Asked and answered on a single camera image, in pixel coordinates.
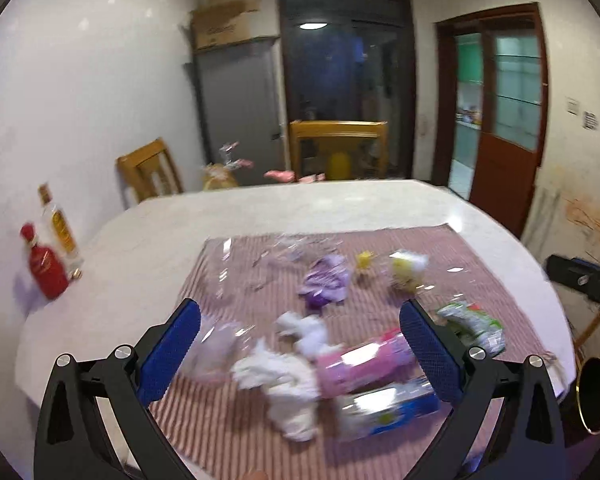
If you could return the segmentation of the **wooden chair far side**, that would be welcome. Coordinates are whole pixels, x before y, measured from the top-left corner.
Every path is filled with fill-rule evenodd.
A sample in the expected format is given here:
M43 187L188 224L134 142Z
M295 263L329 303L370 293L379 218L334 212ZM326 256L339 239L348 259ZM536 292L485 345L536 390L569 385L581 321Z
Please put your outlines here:
M379 148L375 171L385 179L388 171L388 122L350 122L350 120L294 120L288 126L291 171L299 182L302 174L301 144L312 141L325 162L327 181L353 179L353 155L366 141Z

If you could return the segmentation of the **red liquor bottle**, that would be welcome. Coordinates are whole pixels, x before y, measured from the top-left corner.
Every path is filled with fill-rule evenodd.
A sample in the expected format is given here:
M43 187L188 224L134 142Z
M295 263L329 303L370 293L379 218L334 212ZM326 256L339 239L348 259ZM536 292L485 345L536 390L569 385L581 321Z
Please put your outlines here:
M48 300L55 300L69 286L64 265L52 248L38 241L33 223L25 223L20 235L29 246L29 268L38 288Z

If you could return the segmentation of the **yellow label clear bottle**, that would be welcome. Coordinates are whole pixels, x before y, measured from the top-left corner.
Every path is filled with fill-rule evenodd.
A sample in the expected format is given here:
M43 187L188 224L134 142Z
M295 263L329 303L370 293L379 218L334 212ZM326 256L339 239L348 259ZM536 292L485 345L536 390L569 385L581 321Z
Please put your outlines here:
M383 282L396 292L414 294L422 286L428 263L428 256L406 249L385 254L366 250L355 257L355 281L363 287Z

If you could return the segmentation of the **clear plastic bag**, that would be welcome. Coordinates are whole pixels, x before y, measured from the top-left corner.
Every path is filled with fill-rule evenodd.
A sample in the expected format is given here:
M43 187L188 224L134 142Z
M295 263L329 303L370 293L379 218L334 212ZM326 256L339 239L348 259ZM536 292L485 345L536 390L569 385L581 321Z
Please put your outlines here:
M251 351L252 332L253 326L204 316L178 374L203 385L227 382L234 364Z

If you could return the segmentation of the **striped red white cloth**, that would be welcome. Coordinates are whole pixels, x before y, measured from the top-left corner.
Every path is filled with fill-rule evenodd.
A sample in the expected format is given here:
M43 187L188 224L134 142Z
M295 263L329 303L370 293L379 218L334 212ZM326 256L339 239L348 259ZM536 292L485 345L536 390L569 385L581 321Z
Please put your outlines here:
M209 240L183 288L205 315L247 327L279 352L292 343L275 329L279 315L303 313L299 289L309 267L326 252L353 262L360 252L376 256L365 278L354 278L342 304L323 314L330 340L357 346L393 330L403 295L391 286L388 255L398 249L428 263L417 299L428 311L466 300L503 325L504 359L522 361L544 348L530 321L469 245L448 226L309 235L300 247L275 236L243 236L224 250ZM211 477L235 479L262 470L273 479L400 479L417 462L444 421L443 413L355 442L340 441L332 408L323 403L309 442L287 440L268 420L258 390L239 389L230 378L216 384L175 377L151 413L174 448Z

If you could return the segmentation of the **wooden chair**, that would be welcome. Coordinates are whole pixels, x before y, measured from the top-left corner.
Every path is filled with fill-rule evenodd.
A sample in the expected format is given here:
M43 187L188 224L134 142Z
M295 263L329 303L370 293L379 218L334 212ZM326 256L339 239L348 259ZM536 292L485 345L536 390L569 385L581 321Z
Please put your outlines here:
M184 192L178 167L161 138L118 157L117 168L137 203Z
M299 182L302 174L301 144L312 141L325 162L327 181L353 179L353 155L366 141L379 148L375 171L385 179L388 171L388 122L350 122L350 120L294 120L288 126L291 171Z

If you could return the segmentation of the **pink label bottle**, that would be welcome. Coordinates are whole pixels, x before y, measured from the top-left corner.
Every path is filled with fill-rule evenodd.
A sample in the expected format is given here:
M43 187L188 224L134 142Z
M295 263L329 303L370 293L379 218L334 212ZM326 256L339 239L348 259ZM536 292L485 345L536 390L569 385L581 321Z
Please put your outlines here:
M322 397L332 399L379 382L414 362L410 345L395 328L357 347L319 356L315 370Z

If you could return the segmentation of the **purple snack wrapper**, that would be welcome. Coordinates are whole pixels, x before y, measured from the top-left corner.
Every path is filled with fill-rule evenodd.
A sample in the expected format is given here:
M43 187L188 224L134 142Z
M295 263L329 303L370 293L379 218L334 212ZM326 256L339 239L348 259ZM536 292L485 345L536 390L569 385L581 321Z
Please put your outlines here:
M320 312L329 304L342 304L346 300L350 281L351 271L346 258L327 254L312 264L298 294L309 311Z

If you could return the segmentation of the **clear plastic wrap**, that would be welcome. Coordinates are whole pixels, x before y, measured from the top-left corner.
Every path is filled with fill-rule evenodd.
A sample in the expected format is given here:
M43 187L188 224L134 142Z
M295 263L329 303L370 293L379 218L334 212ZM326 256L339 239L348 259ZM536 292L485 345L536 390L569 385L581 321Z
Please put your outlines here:
M340 251L334 234L274 233L209 240L204 284L217 300L258 292L286 274L302 274L327 254Z

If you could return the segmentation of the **green snack bag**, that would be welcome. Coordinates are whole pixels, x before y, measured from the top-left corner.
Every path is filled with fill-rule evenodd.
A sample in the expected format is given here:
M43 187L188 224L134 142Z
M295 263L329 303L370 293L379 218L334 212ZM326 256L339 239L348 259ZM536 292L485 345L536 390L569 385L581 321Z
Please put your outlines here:
M436 315L460 338L465 347L480 347L489 356L506 349L504 327L476 304L454 301L437 310Z

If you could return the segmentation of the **blue label water bottle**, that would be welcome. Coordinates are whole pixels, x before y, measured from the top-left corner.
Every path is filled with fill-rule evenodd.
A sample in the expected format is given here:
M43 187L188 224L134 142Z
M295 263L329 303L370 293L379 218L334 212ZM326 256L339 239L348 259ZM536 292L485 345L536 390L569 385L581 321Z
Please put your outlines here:
M435 413L440 400L425 376L334 399L337 434L355 441L408 425Z

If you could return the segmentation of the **white paper wad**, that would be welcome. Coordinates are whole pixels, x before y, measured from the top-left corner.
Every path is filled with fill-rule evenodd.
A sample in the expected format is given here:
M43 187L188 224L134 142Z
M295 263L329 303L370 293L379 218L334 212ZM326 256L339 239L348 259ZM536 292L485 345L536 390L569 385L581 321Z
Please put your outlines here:
M268 402L268 420L287 440L309 442L315 437L321 391L306 359L274 352L261 338L230 372L240 390L261 390Z

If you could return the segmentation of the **cardboard box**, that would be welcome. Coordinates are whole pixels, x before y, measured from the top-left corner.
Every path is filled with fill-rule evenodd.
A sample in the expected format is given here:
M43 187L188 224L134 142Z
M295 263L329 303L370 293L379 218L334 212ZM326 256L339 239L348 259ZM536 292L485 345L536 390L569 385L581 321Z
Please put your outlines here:
M252 19L261 0L204 0L190 12L190 28L196 50L238 44L253 37Z

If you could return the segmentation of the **black gold trash bin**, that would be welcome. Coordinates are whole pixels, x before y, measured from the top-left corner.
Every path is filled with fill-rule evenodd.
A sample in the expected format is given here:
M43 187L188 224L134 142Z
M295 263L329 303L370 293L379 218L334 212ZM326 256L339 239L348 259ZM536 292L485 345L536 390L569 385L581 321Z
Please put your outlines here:
M578 375L576 397L580 421L586 432L600 434L600 358L587 359Z

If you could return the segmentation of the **wooden chair left side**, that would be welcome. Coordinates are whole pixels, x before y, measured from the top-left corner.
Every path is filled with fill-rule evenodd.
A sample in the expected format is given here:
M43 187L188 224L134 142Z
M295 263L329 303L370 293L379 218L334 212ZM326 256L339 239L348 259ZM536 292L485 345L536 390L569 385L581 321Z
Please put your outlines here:
M184 192L178 167L161 138L118 157L117 168L137 203Z

